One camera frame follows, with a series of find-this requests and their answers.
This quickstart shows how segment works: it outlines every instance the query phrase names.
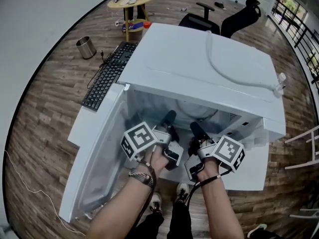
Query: red cap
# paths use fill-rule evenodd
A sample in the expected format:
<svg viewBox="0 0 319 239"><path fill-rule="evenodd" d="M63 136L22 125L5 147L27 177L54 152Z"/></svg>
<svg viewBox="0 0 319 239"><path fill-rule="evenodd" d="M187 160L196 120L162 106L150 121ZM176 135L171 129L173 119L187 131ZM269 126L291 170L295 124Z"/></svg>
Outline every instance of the red cap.
<svg viewBox="0 0 319 239"><path fill-rule="evenodd" d="M145 21L143 25L144 25L144 28L150 28L151 24L152 24L151 22Z"/></svg>

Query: white cube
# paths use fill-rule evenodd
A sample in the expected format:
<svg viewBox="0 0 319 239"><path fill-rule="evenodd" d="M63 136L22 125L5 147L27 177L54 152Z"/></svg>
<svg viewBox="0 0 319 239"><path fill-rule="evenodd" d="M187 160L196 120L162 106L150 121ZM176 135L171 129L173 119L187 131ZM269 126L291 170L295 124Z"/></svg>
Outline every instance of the white cube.
<svg viewBox="0 0 319 239"><path fill-rule="evenodd" d="M133 160L138 153L146 150L158 141L146 122L142 122L135 127L124 132L121 147L129 160Z"/></svg>
<svg viewBox="0 0 319 239"><path fill-rule="evenodd" d="M225 135L213 150L212 156L220 160L220 166L236 172L245 157L244 146Z"/></svg>

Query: black office chair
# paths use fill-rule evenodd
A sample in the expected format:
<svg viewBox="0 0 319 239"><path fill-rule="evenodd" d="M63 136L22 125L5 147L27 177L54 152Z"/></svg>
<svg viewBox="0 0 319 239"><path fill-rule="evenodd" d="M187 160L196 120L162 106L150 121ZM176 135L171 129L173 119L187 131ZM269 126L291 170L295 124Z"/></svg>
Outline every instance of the black office chair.
<svg viewBox="0 0 319 239"><path fill-rule="evenodd" d="M196 3L199 6L204 7L204 17L198 16L193 13L188 13L179 23L179 26L185 26L202 31L210 30L214 34L220 34L219 25L208 20L209 11L215 11L214 8L201 2Z"/></svg>
<svg viewBox="0 0 319 239"><path fill-rule="evenodd" d="M236 14L226 18L221 25L221 30L219 30L219 26L216 23L208 20L209 10L215 11L215 9L201 2L197 2L196 4L204 7L204 18L189 13L181 20L179 23L180 26L203 31L210 30L214 34L220 34L230 38L233 33L255 23L258 18L261 17L261 12L258 7L260 2L257 0L246 0L246 7Z"/></svg>

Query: person's right arm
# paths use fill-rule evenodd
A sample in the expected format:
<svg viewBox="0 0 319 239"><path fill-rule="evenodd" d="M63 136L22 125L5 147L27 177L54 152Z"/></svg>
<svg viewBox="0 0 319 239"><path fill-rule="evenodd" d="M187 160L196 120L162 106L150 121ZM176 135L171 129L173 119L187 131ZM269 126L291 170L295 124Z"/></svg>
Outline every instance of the person's right arm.
<svg viewBox="0 0 319 239"><path fill-rule="evenodd" d="M218 175L215 158L208 158L204 170L198 173L200 182ZM231 207L221 178L202 187L207 208L210 236L214 239L243 239L244 234Z"/></svg>

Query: yellow table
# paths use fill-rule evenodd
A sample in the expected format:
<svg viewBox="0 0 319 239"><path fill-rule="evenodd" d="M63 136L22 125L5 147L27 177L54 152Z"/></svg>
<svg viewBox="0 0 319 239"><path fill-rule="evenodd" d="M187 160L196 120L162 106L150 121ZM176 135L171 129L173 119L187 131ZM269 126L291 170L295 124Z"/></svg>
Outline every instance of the yellow table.
<svg viewBox="0 0 319 239"><path fill-rule="evenodd" d="M125 29L126 29L125 33L126 33L126 41L128 42L128 41L130 41L129 32L138 32L138 31L143 30L143 27L139 27L139 28L134 29L134 30L128 30L129 29L129 10L128 10L128 8L133 7L133 6L146 4L147 2L149 2L151 0L137 0L134 4L126 4L126 5L121 5L121 1L123 1L123 0L119 0L118 2L114 2L113 0L111 0L108 3L108 7L111 9L121 9L121 8L125 9ZM150 19L145 11L144 6L141 6L141 8L144 12L146 20L149 21ZM145 19L136 19L136 20L133 20L132 23L136 24L139 22L144 22L146 20Z"/></svg>

